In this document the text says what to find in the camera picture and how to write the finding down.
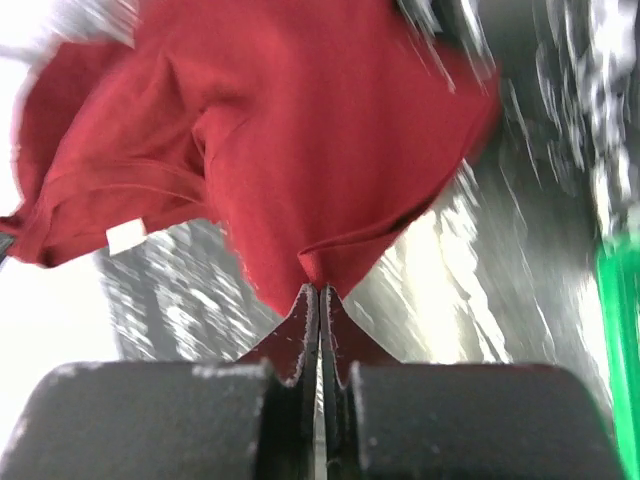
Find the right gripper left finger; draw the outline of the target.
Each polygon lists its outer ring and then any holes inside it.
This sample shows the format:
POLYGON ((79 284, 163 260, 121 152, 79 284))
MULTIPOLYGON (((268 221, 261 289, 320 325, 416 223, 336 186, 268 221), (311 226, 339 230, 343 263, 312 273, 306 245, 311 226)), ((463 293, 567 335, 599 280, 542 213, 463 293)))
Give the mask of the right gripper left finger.
POLYGON ((317 290, 231 363, 77 362, 35 387, 5 479, 310 479, 317 290))

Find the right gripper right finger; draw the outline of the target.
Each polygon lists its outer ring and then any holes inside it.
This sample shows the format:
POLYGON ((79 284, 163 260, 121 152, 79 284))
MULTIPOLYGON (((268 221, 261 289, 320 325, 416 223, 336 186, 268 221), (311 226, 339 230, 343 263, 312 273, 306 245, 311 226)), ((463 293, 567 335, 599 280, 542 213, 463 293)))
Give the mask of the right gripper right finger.
POLYGON ((319 296, 331 479, 621 479, 599 409, 544 364, 402 364, 319 296))

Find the dark red t-shirt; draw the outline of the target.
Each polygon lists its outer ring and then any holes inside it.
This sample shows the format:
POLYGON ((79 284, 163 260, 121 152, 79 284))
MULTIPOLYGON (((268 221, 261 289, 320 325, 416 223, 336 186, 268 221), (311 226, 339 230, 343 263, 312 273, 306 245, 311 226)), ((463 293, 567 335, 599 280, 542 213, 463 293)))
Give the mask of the dark red t-shirt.
POLYGON ((499 75, 392 1, 149 1, 132 45, 61 44, 17 131, 10 254, 132 221, 222 223, 258 297, 347 294, 489 136, 499 75))

